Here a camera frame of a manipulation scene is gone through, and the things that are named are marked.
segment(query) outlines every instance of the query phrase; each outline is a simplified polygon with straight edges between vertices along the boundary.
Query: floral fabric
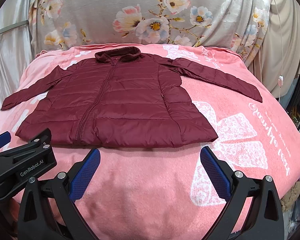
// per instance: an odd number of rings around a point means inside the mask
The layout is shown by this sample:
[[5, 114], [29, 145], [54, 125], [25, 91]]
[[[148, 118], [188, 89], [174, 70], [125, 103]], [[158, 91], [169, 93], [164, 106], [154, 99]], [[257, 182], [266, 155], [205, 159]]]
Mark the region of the floral fabric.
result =
[[31, 0], [34, 52], [109, 42], [216, 46], [249, 65], [271, 0]]

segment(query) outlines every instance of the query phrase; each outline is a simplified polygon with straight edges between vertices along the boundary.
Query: white curtain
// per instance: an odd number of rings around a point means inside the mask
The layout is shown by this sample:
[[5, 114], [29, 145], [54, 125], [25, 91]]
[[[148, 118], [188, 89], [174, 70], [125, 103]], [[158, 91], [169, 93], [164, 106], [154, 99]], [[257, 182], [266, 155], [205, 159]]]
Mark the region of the white curtain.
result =
[[[0, 29], [28, 19], [30, 0], [6, 0], [0, 9]], [[14, 93], [25, 68], [33, 60], [28, 25], [0, 34], [0, 108]]]

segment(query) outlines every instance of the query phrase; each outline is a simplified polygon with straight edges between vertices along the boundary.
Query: blue textured pad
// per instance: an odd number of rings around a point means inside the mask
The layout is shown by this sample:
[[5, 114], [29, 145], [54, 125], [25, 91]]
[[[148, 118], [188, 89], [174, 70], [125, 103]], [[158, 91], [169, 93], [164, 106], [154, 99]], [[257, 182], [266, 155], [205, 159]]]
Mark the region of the blue textured pad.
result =
[[219, 198], [228, 202], [231, 198], [231, 184], [210, 152], [204, 147], [200, 152], [201, 163], [207, 172]]
[[99, 150], [95, 149], [72, 180], [69, 198], [73, 203], [82, 198], [100, 164], [100, 158]]
[[9, 132], [4, 132], [0, 134], [0, 149], [7, 145], [11, 141], [11, 135]]

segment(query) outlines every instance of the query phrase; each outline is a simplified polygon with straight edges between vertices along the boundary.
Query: jacket sleeve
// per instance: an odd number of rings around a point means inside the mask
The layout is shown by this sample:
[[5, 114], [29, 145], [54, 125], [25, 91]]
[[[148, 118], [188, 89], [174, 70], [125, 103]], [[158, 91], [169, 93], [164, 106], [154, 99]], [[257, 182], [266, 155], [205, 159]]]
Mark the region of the jacket sleeve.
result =
[[175, 60], [162, 57], [160, 58], [161, 59], [156, 58], [156, 61], [159, 64], [169, 67], [171, 70], [179, 73], [180, 75], [231, 89], [262, 103], [260, 92], [254, 85], [236, 78], [233, 75], [224, 73], [218, 69], [201, 65], [185, 58], [177, 58]]
[[22, 89], [10, 96], [8, 96], [2, 103], [1, 110], [8, 110], [21, 102], [27, 101], [34, 96], [46, 92], [58, 84], [62, 78], [71, 75], [72, 72], [63, 70], [60, 66], [56, 66], [49, 75], [39, 79], [35, 84], [29, 88]]

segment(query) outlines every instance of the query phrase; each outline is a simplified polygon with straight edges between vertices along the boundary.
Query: pink blanket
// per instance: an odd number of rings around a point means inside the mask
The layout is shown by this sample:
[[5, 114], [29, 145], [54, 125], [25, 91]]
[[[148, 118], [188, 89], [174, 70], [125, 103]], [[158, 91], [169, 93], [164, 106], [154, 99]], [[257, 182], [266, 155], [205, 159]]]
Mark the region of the pink blanket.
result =
[[[215, 47], [178, 45], [105, 44], [50, 51], [37, 57], [25, 70], [20, 88], [46, 76], [56, 65], [67, 68], [97, 51], [136, 46], [141, 52], [175, 59], [185, 57], [218, 68], [255, 85], [263, 98], [258, 103], [234, 91], [182, 77], [182, 87], [209, 120], [219, 138], [208, 145], [233, 170], [248, 177], [271, 175], [282, 197], [300, 178], [300, 134], [285, 110], [246, 69], [232, 51]], [[9, 131], [7, 150], [25, 142], [14, 133], [46, 93], [0, 112], [0, 133]], [[100, 148], [101, 164], [87, 191], [76, 205], [96, 235], [113, 239], [201, 239], [225, 201], [218, 198], [199, 159], [201, 147], [178, 149]], [[81, 161], [88, 148], [53, 147], [58, 165], [42, 176], [53, 178]], [[22, 193], [15, 199], [21, 201]], [[249, 201], [234, 228], [240, 230]], [[56, 205], [52, 204], [56, 216]]]

